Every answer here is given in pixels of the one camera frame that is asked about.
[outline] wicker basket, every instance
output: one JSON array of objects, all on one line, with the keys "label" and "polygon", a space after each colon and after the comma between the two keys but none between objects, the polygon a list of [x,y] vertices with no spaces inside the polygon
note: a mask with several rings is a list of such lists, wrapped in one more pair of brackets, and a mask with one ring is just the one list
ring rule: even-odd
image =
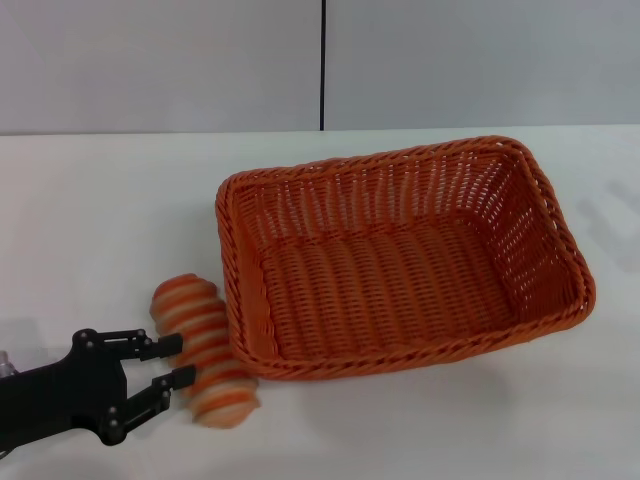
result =
[{"label": "wicker basket", "polygon": [[549,181],[509,138],[239,173],[216,210],[234,352],[266,378],[453,362],[595,302]]}]

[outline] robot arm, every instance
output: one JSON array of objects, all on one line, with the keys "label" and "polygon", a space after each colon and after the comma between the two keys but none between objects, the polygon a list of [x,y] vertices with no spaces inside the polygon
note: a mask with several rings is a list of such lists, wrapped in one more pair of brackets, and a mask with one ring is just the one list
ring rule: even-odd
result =
[{"label": "robot arm", "polygon": [[167,410],[171,391],[192,385],[196,370],[178,368],[127,398],[120,362],[181,351],[179,334],[153,342],[144,330],[81,330],[69,354],[52,365],[17,373],[8,358],[0,358],[0,459],[21,445],[73,428],[91,430],[105,445],[121,443],[131,430]]}]

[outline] basket rim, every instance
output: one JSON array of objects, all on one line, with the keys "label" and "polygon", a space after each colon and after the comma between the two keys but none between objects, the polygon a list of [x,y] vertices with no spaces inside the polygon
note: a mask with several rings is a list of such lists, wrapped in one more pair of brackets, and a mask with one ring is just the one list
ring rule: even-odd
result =
[{"label": "basket rim", "polygon": [[[454,339],[435,347],[433,344],[428,347],[405,346],[376,354],[353,357],[341,356],[312,361],[287,360],[278,357],[265,358],[250,349],[246,342],[248,325],[242,315],[241,278],[238,269],[236,242],[238,232],[234,230],[233,220],[229,215],[233,211],[234,195],[239,188],[300,180],[310,176],[322,176],[326,175],[328,171],[343,173],[362,170],[363,167],[375,169],[397,161],[401,157],[411,155],[428,155],[431,158],[442,157],[466,151],[472,147],[475,147],[474,151],[477,151],[476,149],[478,148],[489,148],[493,151],[503,150],[504,153],[510,154],[512,157],[518,157],[517,161],[524,167],[523,172],[528,185],[536,192],[537,208],[542,213],[545,227],[550,233],[549,241],[555,244],[571,270],[572,280],[577,288],[577,295],[573,304],[539,319],[517,323],[506,329],[482,333],[473,337]],[[381,157],[384,157],[384,163],[380,162]],[[582,322],[595,306],[594,279],[564,220],[553,187],[529,149],[518,140],[509,137],[497,135],[473,137],[370,155],[336,157],[293,167],[274,167],[240,172],[229,177],[220,186],[216,197],[216,214],[222,244],[232,349],[237,358],[245,363],[248,368],[257,374],[270,378],[290,379],[294,377],[309,378],[309,376],[315,376],[319,379],[333,378],[344,376],[339,373],[344,368],[358,369],[370,365],[379,365],[380,362],[385,364],[386,371],[400,370],[408,368],[403,366],[407,359],[412,359],[413,361],[416,358],[420,359],[423,362],[422,364],[427,360],[438,363],[441,360],[440,357],[442,357],[442,361],[455,361],[456,356],[462,359],[477,353],[497,350],[507,346],[507,344],[512,345],[513,342],[509,340],[513,336],[518,336],[521,342],[526,342],[541,335],[571,328]],[[390,364],[394,363],[397,368],[393,366],[389,368]],[[313,375],[314,371],[321,371],[322,374]]]}]

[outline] striped bread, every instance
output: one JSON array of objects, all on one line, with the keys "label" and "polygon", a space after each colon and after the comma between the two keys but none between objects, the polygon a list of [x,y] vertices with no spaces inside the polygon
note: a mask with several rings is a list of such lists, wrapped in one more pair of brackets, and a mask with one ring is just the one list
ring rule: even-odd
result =
[{"label": "striped bread", "polygon": [[196,366],[196,381],[185,390],[196,422],[233,428],[260,406],[257,380],[231,353],[225,304],[213,283],[192,273],[167,280],[150,313],[159,335],[182,334],[182,353],[171,364]]}]

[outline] table surface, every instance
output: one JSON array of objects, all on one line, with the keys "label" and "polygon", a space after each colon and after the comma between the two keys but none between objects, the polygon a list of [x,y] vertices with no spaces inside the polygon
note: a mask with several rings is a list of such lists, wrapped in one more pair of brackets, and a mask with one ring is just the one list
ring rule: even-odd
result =
[{"label": "table surface", "polygon": [[[554,185],[598,286],[585,323],[452,365],[263,382],[231,431],[174,402],[113,448],[84,431],[19,448],[0,480],[638,478],[640,126],[0,138],[0,348],[34,368],[81,328],[152,331],[171,276],[221,284],[232,173],[484,134],[524,142]],[[168,367],[126,370],[132,393]]]}]

